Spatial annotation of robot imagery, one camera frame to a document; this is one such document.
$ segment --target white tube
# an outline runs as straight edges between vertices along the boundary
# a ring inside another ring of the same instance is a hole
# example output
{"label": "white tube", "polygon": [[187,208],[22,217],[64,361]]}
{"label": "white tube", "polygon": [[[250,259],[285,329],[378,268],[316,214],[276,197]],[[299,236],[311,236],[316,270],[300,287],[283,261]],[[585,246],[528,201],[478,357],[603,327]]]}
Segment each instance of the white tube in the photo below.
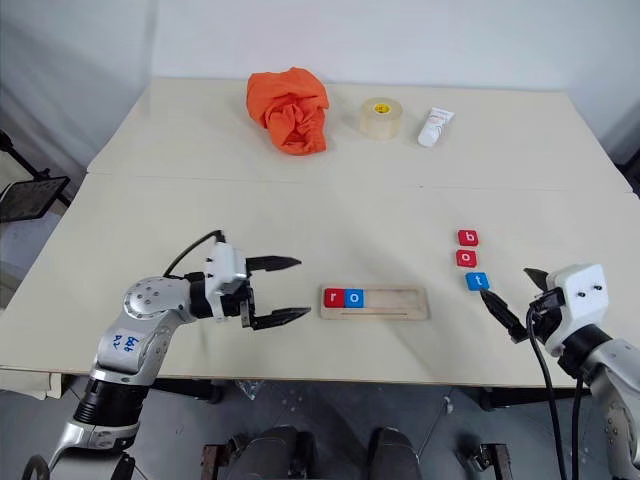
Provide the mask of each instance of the white tube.
{"label": "white tube", "polygon": [[432,108],[429,117],[418,135],[418,143],[423,147],[433,147],[440,138],[443,127],[449,123],[455,114],[442,108]]}

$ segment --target tape roll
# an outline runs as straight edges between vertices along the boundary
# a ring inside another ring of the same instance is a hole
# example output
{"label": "tape roll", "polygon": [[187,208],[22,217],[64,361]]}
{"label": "tape roll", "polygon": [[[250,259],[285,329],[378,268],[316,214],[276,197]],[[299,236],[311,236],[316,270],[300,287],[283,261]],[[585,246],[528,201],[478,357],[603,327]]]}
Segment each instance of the tape roll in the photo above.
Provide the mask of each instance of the tape roll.
{"label": "tape roll", "polygon": [[402,106],[393,98],[370,98],[360,109],[360,130],[374,140],[389,140],[398,133]]}

